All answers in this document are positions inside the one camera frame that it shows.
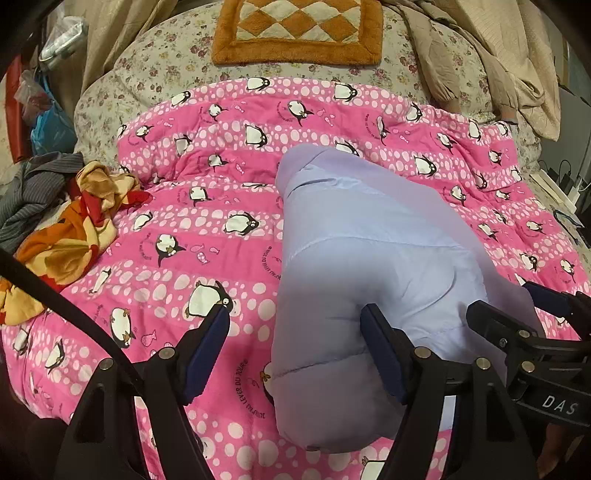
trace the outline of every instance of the cartoon penguin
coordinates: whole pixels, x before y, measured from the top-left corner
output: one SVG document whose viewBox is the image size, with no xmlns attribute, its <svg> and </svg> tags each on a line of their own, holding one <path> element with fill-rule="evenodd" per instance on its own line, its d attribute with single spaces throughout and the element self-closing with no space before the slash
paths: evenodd
<svg viewBox="0 0 591 480">
<path fill-rule="evenodd" d="M 533 270 L 535 272 L 538 268 L 538 259 L 533 255 L 521 254 L 521 261 L 526 270 Z"/>
<path fill-rule="evenodd" d="M 104 283 L 107 281 L 107 279 L 109 278 L 110 275 L 111 275 L 111 268 L 110 267 L 105 268 L 104 270 L 102 270 L 99 273 L 99 276 L 96 279 L 95 286 L 92 287 L 88 291 L 88 293 L 96 293 L 96 292 L 98 292 L 99 291 L 99 288 L 101 288 L 104 285 Z"/>
<path fill-rule="evenodd" d="M 267 400 L 271 402 L 271 405 L 275 405 L 273 400 L 273 370 L 271 368 L 271 362 L 267 363 L 261 371 L 261 383 Z"/>
<path fill-rule="evenodd" d="M 475 178 L 475 182 L 476 183 L 476 188 L 478 190 L 484 190 L 486 187 L 488 187 L 488 182 L 486 181 L 486 179 L 484 178 L 483 175 L 480 175 L 479 173 L 476 172 L 472 172 L 474 174 L 474 178 Z"/>
<path fill-rule="evenodd" d="M 433 177 L 437 171 L 437 166 L 425 157 L 414 157 L 414 164 L 417 166 L 417 174 L 425 175 L 427 178 Z"/>
<path fill-rule="evenodd" d="M 389 131 L 386 129 L 386 126 L 384 125 L 384 119 L 382 118 L 381 115 L 379 117 L 377 117 L 377 119 L 375 120 L 375 124 L 378 126 L 379 137 L 380 137 L 380 140 L 382 141 L 382 145 L 383 145 L 384 138 L 386 138 L 388 136 Z"/>
<path fill-rule="evenodd" d="M 191 98 L 191 92 L 184 91 L 181 93 L 177 93 L 175 96 L 173 96 L 170 99 L 170 106 L 174 108 L 176 106 L 182 105 L 190 98 Z"/>
<path fill-rule="evenodd" d="M 314 115 L 314 112 L 310 112 L 306 106 L 301 103 L 299 100 L 292 100 L 287 104 L 287 109 L 290 113 L 297 119 L 297 122 L 300 124 L 304 118 L 307 118 L 308 115 Z"/>
<path fill-rule="evenodd" d="M 482 138 L 482 133 L 480 133 L 480 128 L 478 128 L 478 123 L 471 118 L 468 120 L 468 137 L 473 138 L 476 141 L 479 141 Z"/>
<path fill-rule="evenodd" d="M 492 213 L 495 214 L 495 217 L 499 222 L 503 222 L 504 224 L 507 224 L 507 218 L 501 212 L 498 212 L 497 210 L 493 209 Z"/>
<path fill-rule="evenodd" d="M 507 192 L 502 192 L 500 190 L 497 190 L 495 192 L 495 196 L 497 198 L 500 198 L 501 200 L 509 200 L 509 193 L 507 193 Z"/>
<path fill-rule="evenodd" d="M 224 305 L 229 312 L 234 308 L 234 302 L 218 280 L 216 280 L 215 285 L 205 285 L 198 280 L 195 284 L 195 290 L 193 290 L 189 298 L 189 305 L 187 305 L 185 315 L 187 317 L 205 318 L 209 310 L 216 304 Z"/>
<path fill-rule="evenodd" d="M 189 198 L 193 201 L 193 206 L 197 205 L 197 202 L 211 200 L 211 198 L 207 196 L 207 190 L 203 187 L 193 187 L 189 190 Z"/>
<path fill-rule="evenodd" d="M 156 251 L 158 252 L 158 266 L 162 263 L 163 258 L 172 257 L 174 254 L 185 250 L 179 246 L 178 240 L 172 235 L 163 233 L 156 240 Z"/>
<path fill-rule="evenodd" d="M 521 180 L 523 180 L 523 177 L 521 176 L 521 173 L 519 173 L 519 170 L 517 170 L 516 168 L 512 168 L 511 169 L 511 176 L 513 177 L 513 179 L 515 181 L 521 181 Z"/>
<path fill-rule="evenodd" d="M 22 326 L 18 328 L 18 333 L 12 343 L 12 348 L 17 352 L 18 356 L 27 353 L 27 348 L 29 346 L 29 331 L 30 330 L 25 330 Z"/>
<path fill-rule="evenodd" d="M 222 159 L 222 157 L 220 157 L 217 153 L 214 153 L 212 155 L 209 155 L 207 163 L 210 167 L 213 167 L 213 171 L 216 171 L 216 167 L 226 165 L 228 162 Z"/>
<path fill-rule="evenodd" d="M 335 100 L 350 102 L 357 96 L 357 94 L 358 91 L 348 83 L 335 82 L 335 94 L 333 95 Z"/>
<path fill-rule="evenodd" d="M 354 146 L 351 145 L 346 140 L 343 140 L 342 143 L 339 142 L 339 141 L 337 141 L 337 140 L 335 140 L 335 148 L 337 150 L 341 150 L 341 152 L 352 153 L 353 155 L 359 156 L 359 152 L 357 150 L 355 150 Z"/>
<path fill-rule="evenodd" d="M 423 117 L 423 112 L 414 102 L 410 102 L 410 110 L 407 113 L 406 119 L 409 122 L 418 122 Z"/>
<path fill-rule="evenodd" d="M 246 81 L 246 89 L 260 92 L 261 90 L 267 88 L 270 84 L 271 81 L 265 77 L 252 77 Z"/>
<path fill-rule="evenodd" d="M 488 226 L 487 223 L 481 223 L 480 225 L 478 225 L 478 228 L 480 230 L 482 230 L 488 238 L 492 238 L 495 242 L 498 242 L 495 234 L 499 233 L 499 232 L 496 230 L 493 230 L 490 226 Z"/>
<path fill-rule="evenodd" d="M 527 222 L 527 223 L 525 224 L 525 226 L 526 226 L 527 228 L 529 228 L 530 230 L 534 231 L 534 232 L 540 232 L 540 233 L 544 233 L 544 232 L 542 231 L 542 226 L 541 226 L 541 224 L 539 224 L 539 223 L 537 223 L 537 222 L 534 222 L 533 220 L 530 220 L 529 222 Z"/>
<path fill-rule="evenodd" d="M 151 129 L 152 127 L 149 125 L 142 125 L 135 131 L 135 135 L 140 137 L 144 142 L 147 142 L 146 136 L 150 133 Z"/>
<path fill-rule="evenodd" d="M 138 215 L 131 229 L 134 232 L 139 232 L 144 227 L 144 225 L 148 223 L 152 218 L 154 218 L 154 214 L 152 212 L 145 212 Z"/>
<path fill-rule="evenodd" d="M 495 122 L 496 127 L 499 129 L 499 133 L 502 137 L 509 135 L 509 128 L 503 122 Z"/>
<path fill-rule="evenodd" d="M 217 116 L 222 113 L 222 112 L 226 112 L 228 111 L 227 108 L 222 108 L 219 103 L 213 103 L 209 106 L 209 109 L 207 110 L 209 115 L 217 121 Z"/>
<path fill-rule="evenodd" d="M 455 140 L 449 138 L 446 134 L 437 134 L 437 138 L 441 144 L 449 150 L 450 153 L 452 152 L 453 146 L 457 144 Z"/>
<path fill-rule="evenodd" d="M 119 348 L 129 348 L 131 339 L 135 338 L 131 330 L 129 310 L 113 309 L 111 312 L 111 336 Z"/>
<path fill-rule="evenodd" d="M 258 148 L 261 148 L 263 145 L 267 144 L 267 136 L 260 128 L 247 125 L 246 144 L 256 145 Z"/>
<path fill-rule="evenodd" d="M 252 232 L 258 226 L 259 222 L 256 221 L 250 213 L 236 213 L 228 217 L 226 224 L 223 226 L 223 231 L 226 233 L 237 232 L 238 235 L 244 236 Z"/>
<path fill-rule="evenodd" d="M 119 128 L 117 129 L 117 138 L 123 137 L 123 134 L 125 133 L 126 130 L 127 130 L 127 125 L 121 124 L 119 126 Z"/>
<path fill-rule="evenodd" d="M 497 152 L 495 150 L 491 150 L 488 152 L 488 158 L 491 162 L 496 165 L 501 165 L 501 152 Z"/>
<path fill-rule="evenodd" d="M 462 203 L 462 206 L 464 206 L 464 202 L 466 201 L 466 195 L 462 192 L 462 189 L 459 185 L 456 185 L 454 188 L 452 188 L 450 190 L 450 194 L 456 200 L 459 200 Z"/>
<path fill-rule="evenodd" d="M 177 147 L 177 155 L 180 157 L 184 154 L 191 143 L 193 143 L 193 141 L 187 136 L 187 134 L 184 134 L 181 138 L 177 138 L 174 141 L 174 146 Z"/>
<path fill-rule="evenodd" d="M 66 354 L 64 353 L 64 341 L 60 338 L 53 346 L 53 349 L 51 349 L 51 352 L 49 352 L 49 356 L 45 361 L 45 368 L 49 370 L 47 375 L 49 375 L 54 368 L 59 367 L 64 361 L 65 357 Z"/>
<path fill-rule="evenodd" d="M 562 269 L 568 273 L 574 280 L 574 265 L 569 262 L 568 260 L 566 260 L 565 258 L 563 258 L 560 261 L 560 266 L 562 267 Z"/>
</svg>

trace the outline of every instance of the black cable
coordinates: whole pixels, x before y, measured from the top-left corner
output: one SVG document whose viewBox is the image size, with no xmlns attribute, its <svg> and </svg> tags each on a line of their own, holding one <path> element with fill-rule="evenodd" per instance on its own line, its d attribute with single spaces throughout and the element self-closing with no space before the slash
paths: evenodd
<svg viewBox="0 0 591 480">
<path fill-rule="evenodd" d="M 560 183 L 560 170 L 562 170 L 562 164 L 564 162 L 566 162 L 566 163 L 569 164 L 569 173 L 568 173 L 568 175 L 570 175 L 570 173 L 573 171 L 573 166 L 570 164 L 570 162 L 566 158 L 562 162 L 560 162 L 560 167 L 558 167 L 558 182 L 559 183 Z"/>
<path fill-rule="evenodd" d="M 27 267 L 18 262 L 9 253 L 0 248 L 0 275 L 16 285 L 22 291 L 40 301 L 47 308 L 56 312 L 64 320 L 80 329 L 92 338 L 121 367 L 129 381 L 141 397 L 144 393 L 144 381 L 131 361 L 121 351 L 111 337 L 99 327 L 86 313 L 53 290 Z"/>
</svg>

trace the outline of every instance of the pink comforter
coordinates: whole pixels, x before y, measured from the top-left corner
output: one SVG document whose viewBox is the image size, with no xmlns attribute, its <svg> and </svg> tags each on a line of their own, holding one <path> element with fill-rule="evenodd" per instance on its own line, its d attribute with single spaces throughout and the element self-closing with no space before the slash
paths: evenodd
<svg viewBox="0 0 591 480">
<path fill-rule="evenodd" d="M 481 238 L 498 271 L 555 290 L 589 291 L 568 238 L 521 181 L 511 133 L 416 105 L 386 90 L 308 79 L 241 79 L 202 86 L 118 131 L 119 159 L 154 200 L 116 218 L 119 239 L 63 291 L 143 361 L 196 327 L 216 301 L 229 337 L 204 394 L 187 408 L 222 480 L 357 479 L 391 441 L 321 455 L 279 437 L 268 365 L 281 274 L 282 200 L 273 182 L 293 145 L 334 145 L 436 189 Z M 540 315 L 549 337 L 576 339 Z M 5 327 L 17 395 L 39 416 L 70 418 L 104 352 L 54 313 Z M 136 402 L 148 469 L 163 478 L 150 420 Z M 442 432 L 430 476 L 440 476 Z"/>
</svg>

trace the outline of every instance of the blue plastic bag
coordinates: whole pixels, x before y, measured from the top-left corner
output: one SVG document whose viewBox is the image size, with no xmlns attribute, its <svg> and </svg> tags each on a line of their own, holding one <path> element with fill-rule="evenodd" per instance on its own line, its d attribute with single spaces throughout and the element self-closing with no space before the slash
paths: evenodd
<svg viewBox="0 0 591 480">
<path fill-rule="evenodd" d="M 31 130 L 33 154 L 43 155 L 49 152 L 73 153 L 78 140 L 74 125 L 51 93 L 47 84 L 47 75 L 39 74 L 37 81 L 51 97 L 53 104 L 49 110 L 37 117 L 37 123 Z"/>
</svg>

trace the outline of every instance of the light blue sleeping bag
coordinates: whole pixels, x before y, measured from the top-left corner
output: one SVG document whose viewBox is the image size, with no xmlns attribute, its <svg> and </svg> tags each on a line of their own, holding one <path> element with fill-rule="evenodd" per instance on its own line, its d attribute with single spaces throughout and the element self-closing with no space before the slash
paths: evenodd
<svg viewBox="0 0 591 480">
<path fill-rule="evenodd" d="M 443 359 L 504 354 L 473 333 L 484 300 L 543 336 L 527 291 L 501 277 L 460 216 L 428 187 L 333 148 L 299 145 L 279 166 L 284 234 L 271 351 L 277 427 L 308 449 L 351 452 L 394 438 L 387 396 L 359 330 L 376 303 L 390 325 Z M 451 427 L 453 408 L 441 429 Z"/>
</svg>

